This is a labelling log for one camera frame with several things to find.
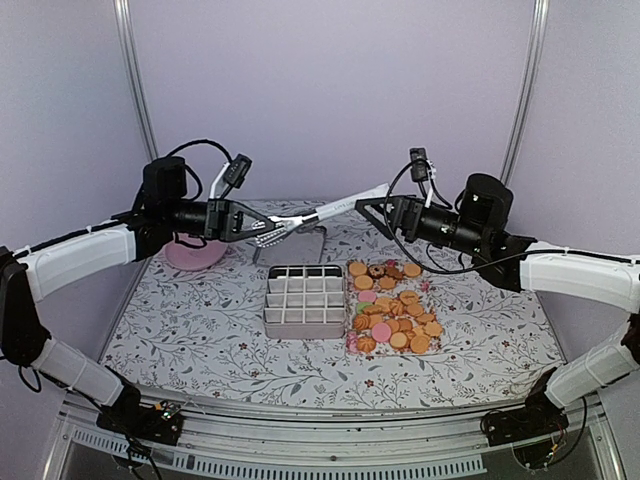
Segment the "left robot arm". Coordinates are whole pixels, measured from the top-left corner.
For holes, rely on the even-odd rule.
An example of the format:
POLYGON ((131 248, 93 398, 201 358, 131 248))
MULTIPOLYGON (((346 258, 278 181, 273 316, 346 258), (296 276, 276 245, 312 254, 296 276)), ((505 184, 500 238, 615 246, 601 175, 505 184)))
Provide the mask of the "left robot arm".
POLYGON ((56 339, 41 323, 36 305, 48 295, 111 267, 150 258, 180 234, 233 243, 262 238, 283 226, 224 193, 237 188, 251 166, 239 155, 225 163, 209 197, 187 196, 192 169, 184 158, 168 156, 143 169, 131 210, 95 227, 19 252, 1 250, 1 353, 101 406, 128 434, 148 426, 148 412, 128 395, 133 388, 108 368, 56 339))

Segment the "front aluminium rail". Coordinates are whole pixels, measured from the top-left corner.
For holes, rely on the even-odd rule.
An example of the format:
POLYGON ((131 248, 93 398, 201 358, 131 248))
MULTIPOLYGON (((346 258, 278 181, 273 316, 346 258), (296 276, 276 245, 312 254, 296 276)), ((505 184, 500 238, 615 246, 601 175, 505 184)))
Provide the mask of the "front aluminium rail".
POLYGON ((68 395, 57 415, 47 479, 628 479, 597 396, 573 404, 562 433, 491 445, 487 405, 436 409, 310 409, 219 400, 147 388, 175 403, 174 446, 127 453, 68 395))

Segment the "chocolate donut cookie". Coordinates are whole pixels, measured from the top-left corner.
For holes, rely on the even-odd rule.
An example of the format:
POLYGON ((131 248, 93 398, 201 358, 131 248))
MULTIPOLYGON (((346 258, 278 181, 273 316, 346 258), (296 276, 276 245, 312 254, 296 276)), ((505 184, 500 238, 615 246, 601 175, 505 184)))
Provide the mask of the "chocolate donut cookie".
POLYGON ((376 264, 376 265, 371 265, 368 268, 368 274, 373 278, 373 279, 380 279, 382 277, 385 276, 386 274, 386 267, 382 264, 376 264))

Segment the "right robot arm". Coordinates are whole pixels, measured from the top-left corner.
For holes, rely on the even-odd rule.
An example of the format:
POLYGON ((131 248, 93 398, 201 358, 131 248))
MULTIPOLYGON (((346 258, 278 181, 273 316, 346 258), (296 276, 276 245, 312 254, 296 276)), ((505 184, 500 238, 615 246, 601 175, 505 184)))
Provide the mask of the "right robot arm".
POLYGON ((473 271, 512 292, 551 292, 596 301, 628 313, 613 334, 579 358, 545 373, 517 415, 517 427, 537 436, 556 410, 639 368, 639 259, 558 247, 510 234, 513 194, 498 179, 468 177, 456 212, 415 196, 359 200, 356 210, 385 237, 424 240, 470 256, 473 271))

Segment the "metal tin lid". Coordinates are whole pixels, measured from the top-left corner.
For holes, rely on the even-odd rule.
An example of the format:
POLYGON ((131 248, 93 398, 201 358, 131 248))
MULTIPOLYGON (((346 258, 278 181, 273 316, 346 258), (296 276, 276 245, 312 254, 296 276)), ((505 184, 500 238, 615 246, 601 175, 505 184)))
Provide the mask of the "metal tin lid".
POLYGON ((319 264, 326 237, 327 229, 320 225, 258 237, 252 262, 263 267, 319 264))

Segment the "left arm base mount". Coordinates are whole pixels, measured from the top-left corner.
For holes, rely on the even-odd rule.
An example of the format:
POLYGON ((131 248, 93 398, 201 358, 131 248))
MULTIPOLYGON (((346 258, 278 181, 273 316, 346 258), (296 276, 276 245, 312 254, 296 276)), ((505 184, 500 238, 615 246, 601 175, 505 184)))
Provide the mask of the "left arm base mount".
POLYGON ((184 417, 163 406, 144 406, 138 397, 118 399, 112 406, 102 406, 96 424, 115 433, 138 440, 176 446, 182 433, 184 417))

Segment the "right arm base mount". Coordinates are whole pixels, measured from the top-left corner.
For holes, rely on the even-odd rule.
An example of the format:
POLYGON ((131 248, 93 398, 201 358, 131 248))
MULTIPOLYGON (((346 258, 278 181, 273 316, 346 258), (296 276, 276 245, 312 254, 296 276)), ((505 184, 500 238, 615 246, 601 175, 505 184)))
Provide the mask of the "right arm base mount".
POLYGON ((529 471, 547 469, 565 458, 560 451, 566 446, 568 426, 568 418, 562 410, 541 406, 493 409, 480 420, 480 430, 490 446, 549 436, 541 445, 520 446, 513 451, 516 461, 529 471))

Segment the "metal tongs white handle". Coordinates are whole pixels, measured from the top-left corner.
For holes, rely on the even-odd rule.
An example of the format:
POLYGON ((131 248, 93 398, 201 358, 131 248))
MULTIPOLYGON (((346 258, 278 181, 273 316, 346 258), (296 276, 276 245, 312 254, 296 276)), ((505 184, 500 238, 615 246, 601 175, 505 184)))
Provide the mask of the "metal tongs white handle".
MULTIPOLYGON (((388 183, 383 183, 369 190, 359 192, 351 196, 344 197, 336 201, 320 205, 319 207, 311 209, 305 213, 301 213, 297 215, 289 215, 289 216, 271 215, 269 216, 269 218, 275 224, 275 228, 273 230, 279 227, 285 227, 287 230, 290 231, 290 233, 287 235, 288 237, 290 234, 294 232, 309 229, 312 226, 315 226, 322 221, 353 211, 355 209, 355 204, 357 200, 382 197, 384 194, 387 193, 389 187, 390 185, 388 183)), ((270 248, 274 245, 256 245, 256 246, 258 248, 263 249, 263 248, 270 248)))

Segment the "orange round cookie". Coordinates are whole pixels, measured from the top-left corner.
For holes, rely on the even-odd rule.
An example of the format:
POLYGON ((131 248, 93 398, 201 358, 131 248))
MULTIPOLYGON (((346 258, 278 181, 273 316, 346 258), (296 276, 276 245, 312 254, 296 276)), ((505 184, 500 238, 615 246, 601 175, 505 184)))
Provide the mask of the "orange round cookie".
POLYGON ((419 277, 422 273, 422 268, 414 263, 407 263, 403 267, 403 273, 406 277, 416 278, 419 277))

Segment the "swirl butter cookie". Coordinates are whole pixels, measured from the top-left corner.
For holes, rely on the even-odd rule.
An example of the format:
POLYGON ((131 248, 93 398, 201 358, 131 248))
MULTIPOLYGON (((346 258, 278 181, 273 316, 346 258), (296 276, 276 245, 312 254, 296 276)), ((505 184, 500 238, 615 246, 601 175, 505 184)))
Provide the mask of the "swirl butter cookie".
POLYGON ((369 354, 373 352, 377 347, 377 342, 373 337, 363 336, 357 339, 356 349, 358 352, 369 354))

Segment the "metal divided cookie tin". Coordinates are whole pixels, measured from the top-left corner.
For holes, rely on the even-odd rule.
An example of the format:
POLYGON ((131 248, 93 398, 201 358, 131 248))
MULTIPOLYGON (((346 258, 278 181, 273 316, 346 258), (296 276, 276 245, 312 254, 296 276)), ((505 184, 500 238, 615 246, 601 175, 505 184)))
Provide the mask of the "metal divided cookie tin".
POLYGON ((279 265, 269 269, 263 309, 267 337, 336 340, 346 331, 345 277, 338 265, 279 265))

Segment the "floral tablecloth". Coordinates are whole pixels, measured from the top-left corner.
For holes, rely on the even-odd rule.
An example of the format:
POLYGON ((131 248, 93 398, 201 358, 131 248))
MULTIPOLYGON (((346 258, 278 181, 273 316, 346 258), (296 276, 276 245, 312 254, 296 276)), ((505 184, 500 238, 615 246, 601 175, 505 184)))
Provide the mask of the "floral tablecloth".
POLYGON ((522 400, 563 362, 532 294, 405 249, 354 213, 218 261, 169 247, 148 266, 103 363, 157 389, 254 404, 396 411, 522 400))

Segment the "floral cookie tray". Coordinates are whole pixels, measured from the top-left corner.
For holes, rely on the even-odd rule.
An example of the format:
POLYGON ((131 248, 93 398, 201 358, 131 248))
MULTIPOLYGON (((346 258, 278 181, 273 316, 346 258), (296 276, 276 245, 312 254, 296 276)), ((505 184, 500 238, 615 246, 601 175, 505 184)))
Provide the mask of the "floral cookie tray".
POLYGON ((347 263, 346 351, 349 354, 367 358, 423 356, 440 350, 444 327, 437 317, 427 272, 421 267, 419 277, 406 277, 403 267, 407 263, 396 259, 347 263), (373 279, 368 274, 368 268, 376 264, 386 267, 386 274, 380 279, 373 279), (377 294, 374 303, 358 301, 358 294, 366 290, 377 294), (372 337, 371 328, 381 322, 391 327, 390 340, 377 342, 376 349, 369 354, 358 352, 357 339, 372 337))

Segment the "pink plate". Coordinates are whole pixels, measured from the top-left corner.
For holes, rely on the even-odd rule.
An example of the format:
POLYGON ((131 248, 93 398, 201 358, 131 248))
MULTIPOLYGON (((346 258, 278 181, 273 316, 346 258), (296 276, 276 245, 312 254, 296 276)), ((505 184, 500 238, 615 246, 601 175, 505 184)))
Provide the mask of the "pink plate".
POLYGON ((176 243, 175 241, 164 247, 164 256, 168 264, 181 271, 201 271, 218 263, 228 250, 228 245, 219 241, 199 243, 196 248, 176 243))

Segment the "pink round cookie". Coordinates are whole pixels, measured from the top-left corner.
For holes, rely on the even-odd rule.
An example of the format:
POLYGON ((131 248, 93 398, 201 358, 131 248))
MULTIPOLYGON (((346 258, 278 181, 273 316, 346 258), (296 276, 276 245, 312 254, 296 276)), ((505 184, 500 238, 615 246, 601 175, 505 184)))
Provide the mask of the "pink round cookie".
POLYGON ((392 334, 391 327, 385 322, 377 323, 371 328, 371 336, 378 343, 387 343, 392 334))

